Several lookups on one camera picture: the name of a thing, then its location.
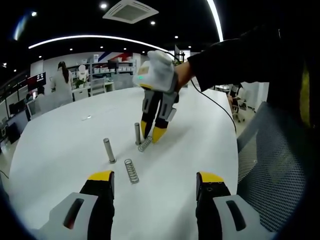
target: metal spring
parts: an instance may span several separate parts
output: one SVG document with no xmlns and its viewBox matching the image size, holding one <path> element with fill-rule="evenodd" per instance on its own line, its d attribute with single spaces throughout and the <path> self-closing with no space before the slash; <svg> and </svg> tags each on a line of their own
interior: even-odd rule
<svg viewBox="0 0 320 240">
<path fill-rule="evenodd" d="M 147 136 L 146 139 L 138 146 L 138 150 L 143 152 L 152 142 L 152 136 Z"/>
<path fill-rule="evenodd" d="M 135 169 L 135 166 L 134 166 L 134 163 L 132 162 L 132 160 L 130 158 L 124 160 L 124 165 L 125 165 L 126 171 L 128 172 L 130 182 L 132 184 L 138 183 L 139 178 L 138 178 L 138 175 L 137 175 L 137 172 L 136 172 L 136 169 Z"/>
</svg>

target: white shirt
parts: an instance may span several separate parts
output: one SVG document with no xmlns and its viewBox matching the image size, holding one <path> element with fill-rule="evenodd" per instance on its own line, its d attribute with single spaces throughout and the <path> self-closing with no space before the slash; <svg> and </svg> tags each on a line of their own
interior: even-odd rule
<svg viewBox="0 0 320 240">
<path fill-rule="evenodd" d="M 62 72 L 62 68 L 60 67 L 56 74 L 53 76 L 51 80 L 51 88 L 55 88 L 55 93 L 57 95 L 57 100 L 59 102 L 71 101 L 72 102 L 72 73 L 69 71 L 68 82 L 66 83 L 65 77 Z"/>
</svg>

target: metal pin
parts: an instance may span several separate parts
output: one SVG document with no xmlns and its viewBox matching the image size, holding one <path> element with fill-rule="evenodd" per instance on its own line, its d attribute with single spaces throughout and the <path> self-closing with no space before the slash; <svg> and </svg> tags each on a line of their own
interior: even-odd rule
<svg viewBox="0 0 320 240">
<path fill-rule="evenodd" d="M 140 124 L 136 122 L 134 124 L 135 129 L 135 145 L 139 146 L 141 144 L 141 138 L 140 138 Z"/>
<path fill-rule="evenodd" d="M 109 138 L 103 139 L 103 143 L 105 146 L 106 153 L 109 157 L 109 163 L 114 164 L 117 160 L 115 159 L 114 153 L 112 152 Z"/>
</svg>

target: black cable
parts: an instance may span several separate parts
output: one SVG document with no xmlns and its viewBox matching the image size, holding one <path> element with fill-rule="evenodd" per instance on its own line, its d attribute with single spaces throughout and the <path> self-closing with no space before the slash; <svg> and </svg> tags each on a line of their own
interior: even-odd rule
<svg viewBox="0 0 320 240">
<path fill-rule="evenodd" d="M 174 56 L 172 53 L 170 52 L 164 52 L 164 53 L 167 53 L 167 54 L 170 54 L 172 57 L 174 57 L 174 59 L 176 59 L 179 64 L 181 64 L 181 61 L 176 57 Z M 192 79 L 190 80 L 192 85 L 194 86 L 194 88 L 200 93 L 202 94 L 203 96 L 205 96 L 206 98 L 210 99 L 212 102 L 214 102 L 216 105 L 218 105 L 223 111 L 225 111 L 225 113 L 229 116 L 229 118 L 231 119 L 232 123 L 233 123 L 233 126 L 234 126 L 234 130 L 235 130 L 235 133 L 237 133 L 237 127 L 236 127 L 236 124 L 235 124 L 235 121 L 234 119 L 232 118 L 232 116 L 230 116 L 230 114 L 227 112 L 227 110 L 225 110 L 219 103 L 217 103 L 215 100 L 211 99 L 210 97 L 208 97 L 207 95 L 205 95 L 203 92 L 201 92 L 195 85 L 194 81 L 192 81 Z"/>
<path fill-rule="evenodd" d="M 3 173 L 3 174 L 5 175 L 5 177 L 6 177 L 7 179 L 9 179 L 9 177 L 8 177 L 3 171 L 0 170 L 0 173 Z"/>
</svg>

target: air conditioning vent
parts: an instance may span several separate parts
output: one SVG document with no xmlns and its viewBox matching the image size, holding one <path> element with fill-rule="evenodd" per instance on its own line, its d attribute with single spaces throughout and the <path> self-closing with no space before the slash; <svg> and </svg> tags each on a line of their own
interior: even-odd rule
<svg viewBox="0 0 320 240">
<path fill-rule="evenodd" d="M 128 24 L 135 24 L 158 13 L 159 12 L 157 10 L 139 1 L 122 0 L 110 8 L 110 10 L 102 18 L 116 20 Z"/>
</svg>

